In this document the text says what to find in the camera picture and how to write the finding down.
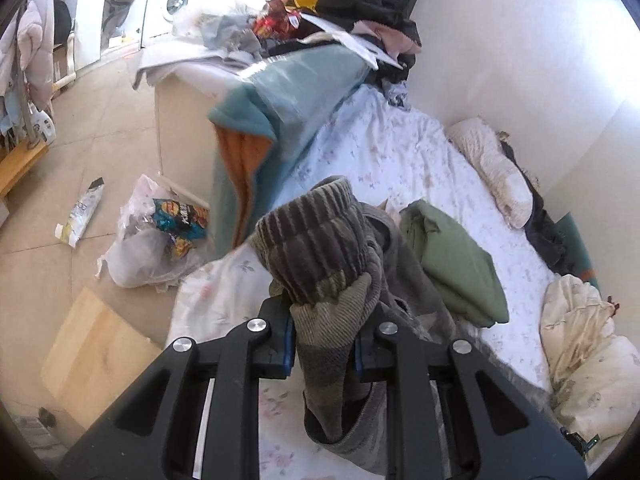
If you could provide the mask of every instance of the pink jacket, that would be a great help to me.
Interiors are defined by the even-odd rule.
[[[14,16],[0,38],[0,96],[11,81],[17,39],[31,100],[39,110],[47,105],[53,94],[53,28],[53,0],[27,0],[17,31]]]

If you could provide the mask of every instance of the tile floor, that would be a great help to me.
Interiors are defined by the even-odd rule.
[[[154,93],[133,91],[123,59],[100,67],[53,100],[58,138],[8,195],[0,227],[0,397],[19,415],[44,406],[58,418],[55,433],[72,444],[82,429],[40,382],[40,369],[72,301],[84,286],[159,345],[169,329],[175,289],[121,289],[96,260],[116,232],[116,218],[141,173],[159,169]],[[81,190],[102,176],[102,201],[75,250],[58,243]]]

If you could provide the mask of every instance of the food wrapper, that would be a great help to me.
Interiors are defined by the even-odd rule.
[[[287,10],[281,0],[267,2],[268,12],[254,23],[254,34],[261,39],[290,40],[300,27],[300,13]]]
[[[156,211],[152,221],[156,227],[171,235],[170,251],[174,259],[183,257],[194,247],[192,240],[207,236],[209,211],[203,207],[154,199]]]
[[[98,202],[102,198],[102,191],[104,190],[104,180],[102,177],[94,180],[86,193],[82,195],[80,200],[76,202],[76,205],[69,214],[69,220],[66,224],[56,226],[56,238],[64,244],[69,244],[75,248],[78,240],[84,234],[89,220],[94,215],[95,208],[98,207]]]

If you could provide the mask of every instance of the crumpled comforter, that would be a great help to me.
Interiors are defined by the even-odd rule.
[[[31,100],[39,110],[47,106],[53,94],[53,31],[53,0],[27,0],[20,23],[14,16],[0,38],[0,96],[11,81],[17,40]]]
[[[554,413],[585,440],[592,473],[620,441],[640,408],[640,352],[614,334],[615,308],[598,290],[570,274],[546,290],[540,323],[554,388]]]

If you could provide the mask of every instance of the white bedsheet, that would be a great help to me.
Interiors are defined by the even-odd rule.
[[[356,197],[399,211],[425,198],[460,222],[494,258],[511,320],[481,336],[521,376],[550,391],[540,343],[540,317],[553,273],[524,231],[505,222],[476,171],[447,141],[441,124],[412,110],[389,106],[361,86],[320,129],[278,197],[281,205],[325,177],[347,176]],[[167,342],[188,335],[205,341],[254,317],[268,296],[270,275],[246,245],[187,277],[178,292]],[[302,424],[302,377],[260,386],[260,467],[263,479],[379,478],[313,444]]]

